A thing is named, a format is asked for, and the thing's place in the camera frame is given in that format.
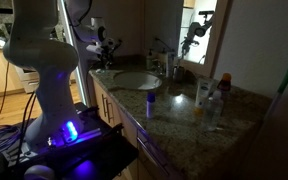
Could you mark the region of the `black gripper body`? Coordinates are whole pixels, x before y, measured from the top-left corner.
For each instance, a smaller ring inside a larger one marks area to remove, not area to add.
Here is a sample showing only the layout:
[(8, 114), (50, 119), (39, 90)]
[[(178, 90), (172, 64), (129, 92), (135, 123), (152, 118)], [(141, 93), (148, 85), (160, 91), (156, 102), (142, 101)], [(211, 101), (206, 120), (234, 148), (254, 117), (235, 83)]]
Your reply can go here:
[(105, 69), (108, 69), (113, 64), (113, 54), (121, 45), (121, 39), (115, 41), (113, 38), (107, 38), (102, 42), (102, 50), (98, 58)]

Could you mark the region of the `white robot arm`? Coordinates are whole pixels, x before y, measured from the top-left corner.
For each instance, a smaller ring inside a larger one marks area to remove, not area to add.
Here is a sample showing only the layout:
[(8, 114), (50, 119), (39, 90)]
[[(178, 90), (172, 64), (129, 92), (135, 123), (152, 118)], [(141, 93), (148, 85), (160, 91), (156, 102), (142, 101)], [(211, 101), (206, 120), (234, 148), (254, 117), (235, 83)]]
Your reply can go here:
[(78, 65), (78, 54), (68, 44), (50, 38), (58, 23), (57, 0), (13, 0), (14, 22), (3, 47), (4, 57), (12, 64), (38, 72), (36, 95), (42, 114), (29, 125), (24, 139), (31, 151), (47, 146), (52, 137), (72, 142), (71, 122), (77, 133), (84, 128), (72, 100), (71, 73)]

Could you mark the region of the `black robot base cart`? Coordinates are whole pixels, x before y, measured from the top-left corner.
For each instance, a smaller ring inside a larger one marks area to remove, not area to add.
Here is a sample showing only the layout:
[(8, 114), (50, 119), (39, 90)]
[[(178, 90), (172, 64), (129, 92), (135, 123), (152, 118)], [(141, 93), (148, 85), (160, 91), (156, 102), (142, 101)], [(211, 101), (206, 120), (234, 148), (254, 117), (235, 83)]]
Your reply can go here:
[(24, 180), (24, 174), (35, 165), (43, 165), (55, 173), (57, 180), (112, 180), (139, 154), (121, 134), (122, 124), (107, 125), (98, 115), (97, 106), (81, 108), (78, 116), (85, 130), (75, 141), (57, 141), (40, 153), (17, 149), (0, 153), (0, 180)]

